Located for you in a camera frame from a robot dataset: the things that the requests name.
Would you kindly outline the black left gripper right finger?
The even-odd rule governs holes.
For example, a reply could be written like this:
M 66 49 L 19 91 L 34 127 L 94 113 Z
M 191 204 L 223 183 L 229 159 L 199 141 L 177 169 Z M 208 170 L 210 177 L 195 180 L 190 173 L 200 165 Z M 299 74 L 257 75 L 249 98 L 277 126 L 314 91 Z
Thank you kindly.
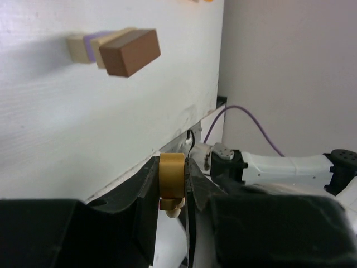
M 231 217 L 221 206 L 228 195 L 195 160 L 185 160 L 185 223 L 188 267 L 231 267 Z

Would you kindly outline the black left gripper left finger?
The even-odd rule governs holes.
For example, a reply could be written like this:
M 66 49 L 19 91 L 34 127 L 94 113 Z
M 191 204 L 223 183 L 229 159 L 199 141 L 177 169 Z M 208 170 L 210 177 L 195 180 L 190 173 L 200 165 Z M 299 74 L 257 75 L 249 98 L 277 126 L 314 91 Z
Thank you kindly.
M 158 220 L 159 158 L 88 203 L 102 214 L 96 233 L 99 265 L 153 265 Z

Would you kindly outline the helicopter shaped wooden piece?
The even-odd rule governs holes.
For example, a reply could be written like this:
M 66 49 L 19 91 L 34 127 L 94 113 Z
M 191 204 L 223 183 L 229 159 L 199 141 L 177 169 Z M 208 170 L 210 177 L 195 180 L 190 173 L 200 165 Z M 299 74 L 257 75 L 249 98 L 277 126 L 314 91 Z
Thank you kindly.
M 177 218 L 185 205 L 185 155 L 161 153 L 158 169 L 160 210 Z

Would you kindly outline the brown rectangular wooden block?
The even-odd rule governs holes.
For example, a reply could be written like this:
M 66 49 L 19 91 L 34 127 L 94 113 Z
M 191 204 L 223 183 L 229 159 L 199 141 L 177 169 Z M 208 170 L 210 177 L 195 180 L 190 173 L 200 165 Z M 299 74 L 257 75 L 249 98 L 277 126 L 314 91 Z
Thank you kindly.
M 129 31 L 99 46 L 108 75 L 129 78 L 161 56 L 155 29 Z

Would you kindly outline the beige cube with windows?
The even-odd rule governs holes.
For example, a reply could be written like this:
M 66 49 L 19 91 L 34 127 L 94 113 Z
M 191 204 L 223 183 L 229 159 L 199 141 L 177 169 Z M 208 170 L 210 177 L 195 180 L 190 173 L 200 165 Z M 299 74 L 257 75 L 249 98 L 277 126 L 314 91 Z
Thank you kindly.
M 84 35 L 71 35 L 66 38 L 71 59 L 75 63 L 90 64 L 84 43 Z

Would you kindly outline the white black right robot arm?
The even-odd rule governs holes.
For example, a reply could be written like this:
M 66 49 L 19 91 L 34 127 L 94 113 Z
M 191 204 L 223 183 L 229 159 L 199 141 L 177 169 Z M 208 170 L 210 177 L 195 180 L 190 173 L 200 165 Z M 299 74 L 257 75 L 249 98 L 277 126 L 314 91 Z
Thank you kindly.
M 355 267 L 356 153 L 259 156 L 217 143 L 160 154 L 160 209 L 188 267 Z

